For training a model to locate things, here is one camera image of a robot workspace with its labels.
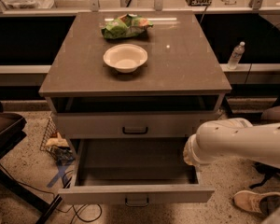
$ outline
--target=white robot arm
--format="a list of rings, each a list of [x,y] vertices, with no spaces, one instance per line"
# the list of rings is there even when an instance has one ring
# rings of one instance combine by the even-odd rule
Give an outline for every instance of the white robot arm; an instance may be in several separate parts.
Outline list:
[[[246,119],[202,124],[184,148],[187,164],[207,164],[225,156],[240,156],[280,168],[280,123],[253,126]]]

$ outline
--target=terrazzo floor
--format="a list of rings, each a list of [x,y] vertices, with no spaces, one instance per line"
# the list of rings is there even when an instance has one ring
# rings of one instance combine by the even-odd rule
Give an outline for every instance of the terrazzo floor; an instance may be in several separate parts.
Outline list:
[[[20,182],[57,195],[63,186],[60,176],[60,167],[46,152],[41,151],[41,143],[46,130],[50,112],[45,105],[38,106],[34,111],[32,106],[21,109],[12,104],[7,112],[17,112],[23,115],[27,124],[24,138],[2,160],[1,164]],[[63,167],[63,172],[74,168],[74,162]],[[125,205],[101,205],[102,215],[93,223],[100,224],[258,224],[263,217],[248,214],[234,207],[232,195],[239,190],[249,189],[249,185],[262,180],[262,175],[253,168],[253,162],[243,158],[228,157],[202,166],[202,180],[206,186],[215,189],[207,203],[174,203],[150,204],[144,208],[131,208]],[[33,193],[51,202],[52,194],[30,189]],[[280,177],[269,180],[265,186],[255,191],[280,191]],[[99,216],[98,205],[89,205],[80,213],[85,220],[92,220]],[[0,185],[0,215],[2,223],[36,223],[41,213],[30,204],[24,202],[11,191]],[[73,208],[61,202],[51,214],[46,223],[84,223],[75,217]]]

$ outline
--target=plastic bottle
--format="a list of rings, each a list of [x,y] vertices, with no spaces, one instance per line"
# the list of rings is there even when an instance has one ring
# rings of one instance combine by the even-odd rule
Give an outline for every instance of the plastic bottle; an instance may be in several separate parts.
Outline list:
[[[234,48],[234,50],[232,52],[232,55],[231,55],[230,59],[228,60],[227,67],[230,70],[235,70],[236,69],[237,64],[240,62],[244,52],[245,52],[245,42],[242,41],[240,43],[240,45],[237,45]]]

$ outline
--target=black chair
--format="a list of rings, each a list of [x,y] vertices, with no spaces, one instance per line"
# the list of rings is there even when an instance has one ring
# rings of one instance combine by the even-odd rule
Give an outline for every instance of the black chair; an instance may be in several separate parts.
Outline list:
[[[0,160],[26,136],[23,131],[25,124],[26,120],[23,116],[16,113],[3,112],[3,106],[0,102]],[[42,213],[37,223],[45,223],[49,215],[62,200],[58,195],[52,203],[43,201],[31,191],[24,188],[14,180],[13,177],[3,172],[1,168],[0,184],[14,192]]]

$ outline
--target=green object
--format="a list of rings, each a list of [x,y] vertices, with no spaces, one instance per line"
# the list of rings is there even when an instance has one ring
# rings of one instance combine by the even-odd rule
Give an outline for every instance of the green object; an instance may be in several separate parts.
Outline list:
[[[152,26],[152,22],[148,19],[134,14],[126,14],[110,21],[102,29],[102,34],[105,39],[134,37]]]

